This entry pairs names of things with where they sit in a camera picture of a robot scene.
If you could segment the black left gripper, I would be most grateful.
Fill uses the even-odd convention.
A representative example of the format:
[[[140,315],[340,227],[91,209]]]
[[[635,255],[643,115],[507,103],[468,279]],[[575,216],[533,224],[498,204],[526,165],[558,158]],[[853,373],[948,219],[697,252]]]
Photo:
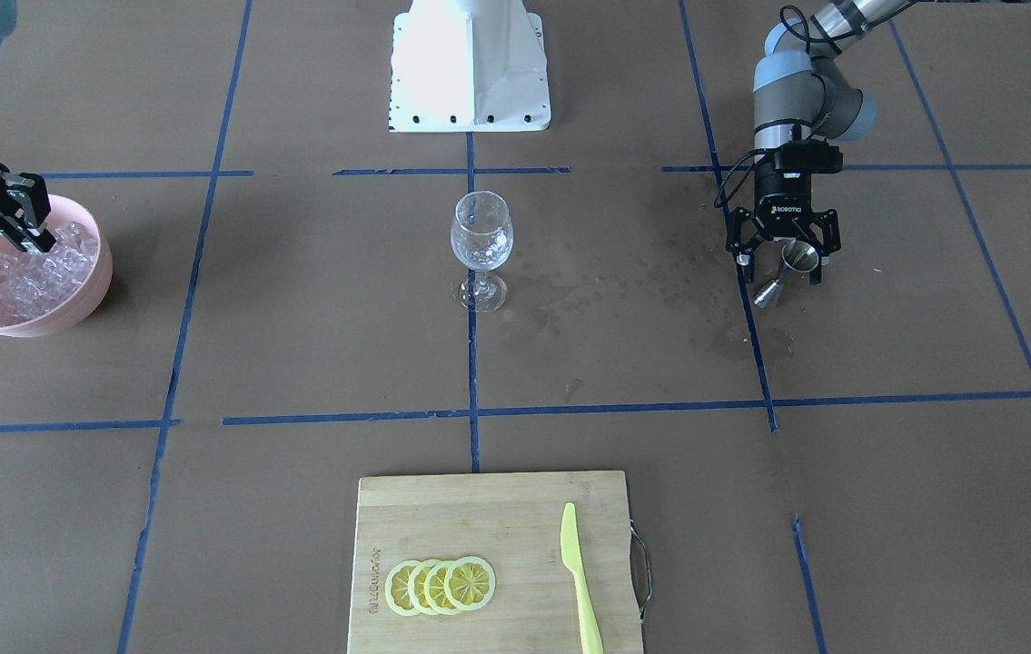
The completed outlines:
[[[811,178],[843,170],[837,145],[781,145],[755,152],[752,211],[736,208],[727,220],[726,249],[745,284],[755,281],[753,253],[764,242],[797,240],[817,250],[807,263],[810,285],[823,281],[829,256],[842,248],[838,211],[814,211]]]

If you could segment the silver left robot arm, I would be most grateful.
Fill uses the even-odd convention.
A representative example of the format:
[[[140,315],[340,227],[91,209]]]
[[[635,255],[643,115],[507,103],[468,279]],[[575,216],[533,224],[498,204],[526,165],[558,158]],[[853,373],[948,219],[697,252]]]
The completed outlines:
[[[836,210],[814,210],[814,175],[838,174],[844,166],[839,141],[863,137],[877,119],[877,101],[852,86],[838,69],[840,55],[873,29],[906,11],[910,1],[829,1],[807,15],[783,5],[769,30],[764,55],[753,72],[753,149],[739,158],[751,164],[753,206],[727,219],[726,249],[752,282],[758,248],[797,242],[813,249],[821,268],[842,248]]]

